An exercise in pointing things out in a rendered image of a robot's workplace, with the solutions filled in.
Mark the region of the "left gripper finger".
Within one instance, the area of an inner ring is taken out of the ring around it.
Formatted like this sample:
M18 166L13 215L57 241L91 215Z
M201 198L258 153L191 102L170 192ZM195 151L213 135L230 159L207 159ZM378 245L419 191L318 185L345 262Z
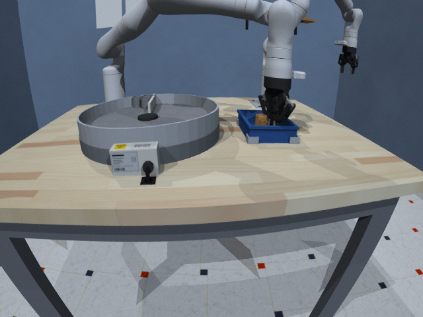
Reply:
M354 75L355 68L356 68L356 67L358 67L358 58L359 58L359 57L358 57L358 55L354 55L354 56L353 56L353 59L354 59L354 60L353 60L353 62L351 62L351 61L350 61L350 58L349 58L348 56L347 56L346 58L347 58L347 60L348 60L348 63L349 63L349 64L350 64L350 66L351 66L351 69L350 69L350 74L351 74L351 75Z
M339 56L339 60L338 60L338 64L340 65L340 72L343 73L344 72L344 66L345 66L345 62L344 60L346 59L346 56L343 57L343 54L340 54ZM341 62L340 62L341 60Z

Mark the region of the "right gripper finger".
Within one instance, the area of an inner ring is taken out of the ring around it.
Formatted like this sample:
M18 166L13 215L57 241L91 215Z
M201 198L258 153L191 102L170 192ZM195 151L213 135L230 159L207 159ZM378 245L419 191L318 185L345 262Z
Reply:
M274 121L273 121L273 125L279 125L281 126L281 120L286 120L289 118L290 114L293 112L293 110L295 109L296 105L293 103L291 103L291 101L288 99L288 96L286 96L286 105L281 108L278 109L278 97L274 96L273 97L273 102L274 102L274 106L273 106L273 112L274 112ZM279 113L279 116L278 116Z
M273 112L273 107L271 107L271 99L272 99L271 94L268 94L267 97L265 97L265 94L259 95L258 99L260 101L260 105L261 105L263 114L267 115L268 125L273 125L274 112Z

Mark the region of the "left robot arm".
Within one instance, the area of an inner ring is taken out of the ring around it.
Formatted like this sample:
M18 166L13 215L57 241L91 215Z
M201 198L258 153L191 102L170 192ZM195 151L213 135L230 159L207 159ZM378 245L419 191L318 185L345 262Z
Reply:
M353 22L352 25L345 28L344 41L335 41L334 45L349 46L357 48L358 30L363 19L361 9L352 9L353 2L351 0L334 0L341 10L342 17L346 22ZM310 0L291 0L290 3L294 6L296 11L295 28L303 20L307 14L310 6ZM263 62L262 62L262 84L261 95L264 94L266 88L264 87L264 66L266 61L266 45L267 39L263 43Z

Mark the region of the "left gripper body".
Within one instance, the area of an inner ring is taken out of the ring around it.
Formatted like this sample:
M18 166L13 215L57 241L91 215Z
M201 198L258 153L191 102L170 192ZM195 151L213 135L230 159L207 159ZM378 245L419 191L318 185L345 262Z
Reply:
M342 52L344 52L343 57L344 56L346 56L346 57L348 56L350 58L350 61L353 62L353 60L354 60L353 59L353 56L354 56L354 54L356 54L356 49L357 48L354 48L354 47L343 46L343 48L342 48ZM348 63L348 60L345 59L344 62L345 63Z

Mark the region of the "blue open-top crate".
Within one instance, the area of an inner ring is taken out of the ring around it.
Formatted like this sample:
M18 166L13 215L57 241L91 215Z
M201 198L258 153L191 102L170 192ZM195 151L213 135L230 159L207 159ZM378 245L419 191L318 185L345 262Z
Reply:
M289 143L290 137L296 137L299 127L290 119L282 120L281 125L255 125L256 114L262 110L237 110L239 127L244 136L259 137L258 143Z

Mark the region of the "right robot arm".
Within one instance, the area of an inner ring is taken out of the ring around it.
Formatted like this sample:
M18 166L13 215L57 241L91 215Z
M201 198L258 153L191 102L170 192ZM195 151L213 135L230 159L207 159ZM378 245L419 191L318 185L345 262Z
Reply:
M305 72L292 70L296 13L286 0L140 0L99 41L100 58L113 62L102 70L105 102L125 98L124 43L144 33L161 15L223 15L268 26L264 76L305 79Z

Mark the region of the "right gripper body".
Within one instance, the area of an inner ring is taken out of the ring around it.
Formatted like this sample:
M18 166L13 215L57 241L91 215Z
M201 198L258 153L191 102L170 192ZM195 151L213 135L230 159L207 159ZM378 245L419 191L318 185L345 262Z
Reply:
M266 88L264 94L271 94L271 107L274 106L273 97L278 97L278 109L283 108L286 103L286 96L289 99L289 90L291 89L291 79L281 79L264 76L264 87Z

